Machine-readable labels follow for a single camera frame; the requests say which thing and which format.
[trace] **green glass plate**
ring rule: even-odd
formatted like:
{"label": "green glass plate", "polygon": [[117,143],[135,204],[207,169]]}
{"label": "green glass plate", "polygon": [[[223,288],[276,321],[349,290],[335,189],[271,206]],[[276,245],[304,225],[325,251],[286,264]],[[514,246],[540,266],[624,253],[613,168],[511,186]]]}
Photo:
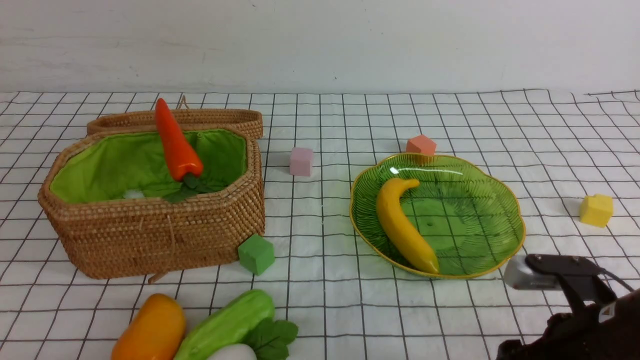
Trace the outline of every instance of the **green glass plate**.
{"label": "green glass plate", "polygon": [[[415,269],[385,234],[376,214],[382,185],[392,177],[418,179],[402,209],[436,252],[440,273]],[[351,189],[349,215],[358,234],[387,261],[409,272],[464,279],[496,270],[515,255],[525,225],[513,192],[466,160],[404,153],[364,170]]]}

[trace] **green cube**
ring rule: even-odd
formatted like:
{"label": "green cube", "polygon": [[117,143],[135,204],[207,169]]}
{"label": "green cube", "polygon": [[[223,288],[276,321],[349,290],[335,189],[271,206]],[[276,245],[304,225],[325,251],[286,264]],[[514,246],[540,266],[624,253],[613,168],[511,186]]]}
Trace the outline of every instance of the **green cube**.
{"label": "green cube", "polygon": [[273,244],[258,234],[252,235],[238,247],[240,265],[255,275],[262,274],[276,259]]}

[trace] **foam block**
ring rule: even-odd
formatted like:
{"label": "foam block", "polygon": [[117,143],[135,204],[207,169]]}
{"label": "foam block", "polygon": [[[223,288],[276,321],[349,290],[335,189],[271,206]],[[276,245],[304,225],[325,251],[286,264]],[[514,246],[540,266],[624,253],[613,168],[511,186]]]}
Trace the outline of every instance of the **foam block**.
{"label": "foam block", "polygon": [[433,156],[436,153],[436,143],[424,135],[418,135],[407,141],[406,152],[418,152],[420,154]]}
{"label": "foam block", "polygon": [[238,247],[240,265],[255,275],[262,274],[275,262],[273,244],[258,234],[252,235]]}
{"label": "foam block", "polygon": [[580,222],[597,227],[606,227],[612,216],[613,199],[611,197],[597,193],[582,200]]}
{"label": "foam block", "polygon": [[289,173],[296,176],[311,176],[314,151],[306,147],[294,147],[289,159]]}

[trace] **toy cucumber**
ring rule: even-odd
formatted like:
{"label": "toy cucumber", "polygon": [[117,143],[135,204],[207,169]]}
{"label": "toy cucumber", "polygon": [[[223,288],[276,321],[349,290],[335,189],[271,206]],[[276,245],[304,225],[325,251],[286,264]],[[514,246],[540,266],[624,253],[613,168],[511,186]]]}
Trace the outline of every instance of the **toy cucumber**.
{"label": "toy cucumber", "polygon": [[274,315],[271,297],[262,290],[249,290],[193,329],[173,360],[206,360],[219,349],[239,343],[261,321]]}

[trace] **green leaf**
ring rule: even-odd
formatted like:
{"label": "green leaf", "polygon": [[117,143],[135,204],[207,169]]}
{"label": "green leaf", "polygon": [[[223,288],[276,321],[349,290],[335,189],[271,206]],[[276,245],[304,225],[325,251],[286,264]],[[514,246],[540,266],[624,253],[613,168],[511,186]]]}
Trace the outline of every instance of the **green leaf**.
{"label": "green leaf", "polygon": [[191,172],[184,174],[184,177],[182,178],[182,182],[186,186],[188,186],[190,189],[195,189],[200,184],[200,180],[196,177],[196,175],[193,175]]}
{"label": "green leaf", "polygon": [[243,343],[253,349],[258,360],[285,360],[289,357],[287,345],[297,336],[296,324],[267,318],[245,336]]}
{"label": "green leaf", "polygon": [[280,343],[279,346],[262,347],[255,352],[258,360],[285,360],[289,357],[287,345]]}
{"label": "green leaf", "polygon": [[167,200],[168,202],[171,202],[172,204],[175,204],[176,202],[183,201],[184,199],[187,199],[188,197],[192,197],[195,195],[198,195],[198,192],[194,189],[188,188],[183,183],[182,186],[180,187],[180,190],[165,195],[163,199]]}
{"label": "green leaf", "polygon": [[291,344],[298,337],[298,326],[286,320],[274,322],[271,331],[279,335],[280,340],[286,345]]}
{"label": "green leaf", "polygon": [[195,189],[199,193],[212,193],[214,190],[203,183],[198,184]]}

